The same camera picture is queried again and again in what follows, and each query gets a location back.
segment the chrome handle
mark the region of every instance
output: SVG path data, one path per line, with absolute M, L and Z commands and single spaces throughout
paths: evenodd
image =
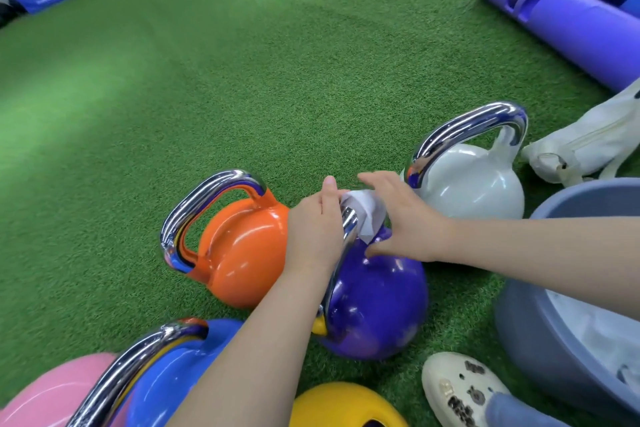
M 205 339 L 209 326 L 200 319 L 165 324 L 122 353 L 100 377 L 67 427 L 108 427 L 140 372 L 189 337 Z
M 318 308 L 318 316 L 322 316 L 329 309 L 329 302 L 331 302 L 335 282 L 338 278 L 338 274 L 340 273 L 340 268 L 342 268 L 342 262 L 344 262 L 344 259 L 347 257 L 349 250 L 355 243 L 356 237 L 358 237 L 358 215 L 352 208 L 342 208 L 342 230 L 344 232 L 342 235 L 344 248 L 342 249 L 340 260 L 338 260 L 338 263 L 336 264 L 335 269 L 333 269 L 333 273 L 331 274 L 331 278 L 329 279 L 329 285 L 327 286 L 326 292 L 324 293 L 323 301 Z
M 414 189 L 422 186 L 429 169 L 442 154 L 456 144 L 497 127 L 503 127 L 511 148 L 518 148 L 527 133 L 529 119 L 516 103 L 497 101 L 476 108 L 442 125 L 417 147 L 404 170 L 404 182 Z
M 172 269 L 189 273 L 195 268 L 196 264 L 180 253 L 179 243 L 182 235 L 188 226 L 220 197 L 220 194 L 238 185 L 251 187 L 259 196 L 264 196 L 267 192 L 264 182 L 255 174 L 241 169 L 216 172 L 191 191 L 164 220 L 160 232 L 160 246 L 164 261 Z

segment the tissue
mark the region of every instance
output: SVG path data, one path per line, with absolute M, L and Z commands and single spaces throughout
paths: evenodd
M 371 189 L 349 191 L 342 196 L 342 206 L 349 207 L 358 216 L 358 238 L 367 245 L 378 234 L 387 217 L 382 199 Z

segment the white bag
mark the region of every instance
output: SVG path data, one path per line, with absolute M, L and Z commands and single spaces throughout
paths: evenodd
M 577 122 L 522 149 L 543 180 L 569 187 L 602 169 L 600 179 L 616 176 L 640 144 L 640 79 L 597 105 Z

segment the purple foam roller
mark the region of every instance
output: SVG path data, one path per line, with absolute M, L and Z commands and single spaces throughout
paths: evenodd
M 640 77 L 640 19 L 599 0 L 489 0 L 614 92 Z

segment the yellow kettlebell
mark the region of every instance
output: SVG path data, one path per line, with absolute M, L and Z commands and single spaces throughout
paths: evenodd
M 377 393 L 361 385 L 333 382 L 304 392 L 293 403 L 289 427 L 409 427 Z

